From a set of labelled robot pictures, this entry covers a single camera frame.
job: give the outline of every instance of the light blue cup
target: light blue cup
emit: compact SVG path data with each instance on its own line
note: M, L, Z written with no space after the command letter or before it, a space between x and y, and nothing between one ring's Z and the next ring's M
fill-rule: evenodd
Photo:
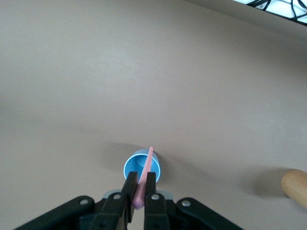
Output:
M128 174L130 172L138 172L138 177L140 180L141 177L141 173L143 171L145 162L146 162L146 158L148 155L148 151L149 149L140 149L138 151L136 151L131 157L129 157L129 159L126 161L125 165L124 165L124 176L125 179L127 178ZM153 158L152 158L152 166L150 169L151 172L156 174L156 182L158 182L159 178L160 178L160 173L161 173L161 169L160 169L160 164L159 164L159 160L157 158L157 155L153 152Z

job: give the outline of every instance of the pink plastic stick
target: pink plastic stick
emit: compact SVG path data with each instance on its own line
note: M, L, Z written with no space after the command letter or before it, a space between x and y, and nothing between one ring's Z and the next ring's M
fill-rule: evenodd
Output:
M150 168L152 166L152 157L153 157L153 147L149 148L148 156L146 158L146 162L140 177L138 188L136 189L132 204L136 209L140 209L144 207L144 199L145 199L145 187L146 187L146 179L147 173L150 172Z

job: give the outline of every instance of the screw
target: screw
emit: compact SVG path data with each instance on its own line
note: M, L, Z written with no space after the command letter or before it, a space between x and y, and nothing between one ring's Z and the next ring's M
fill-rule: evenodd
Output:
M120 199L120 198L121 198L121 195L120 195L120 194L116 194L116 195L113 196L113 199L115 199L115 200L118 200L118 199Z
M190 207L190 206L191 206L191 203L190 203L188 200L183 200L183 201L181 202L181 204L182 204L182 206L184 206L184 207Z
M84 199L84 200L80 201L80 205L86 205L87 203L88 203L87 199Z
M159 197L159 195L158 194L153 194L152 195L152 199L153 200L158 200L160 197Z

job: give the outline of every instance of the pink stick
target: pink stick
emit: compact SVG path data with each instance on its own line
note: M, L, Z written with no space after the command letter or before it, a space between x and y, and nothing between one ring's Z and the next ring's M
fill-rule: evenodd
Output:
M144 199L145 199L145 187L146 187L146 179L147 173L150 172L150 168L152 166L152 157L153 157L153 147L149 148L148 156L146 158L146 162L140 177L138 188L136 189L136 193L133 198L133 206L136 209L140 209L144 207Z

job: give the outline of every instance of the wooden cylinder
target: wooden cylinder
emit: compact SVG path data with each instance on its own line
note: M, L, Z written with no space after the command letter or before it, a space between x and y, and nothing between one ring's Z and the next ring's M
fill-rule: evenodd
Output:
M281 187L288 197L307 208L307 172L289 170L282 177Z

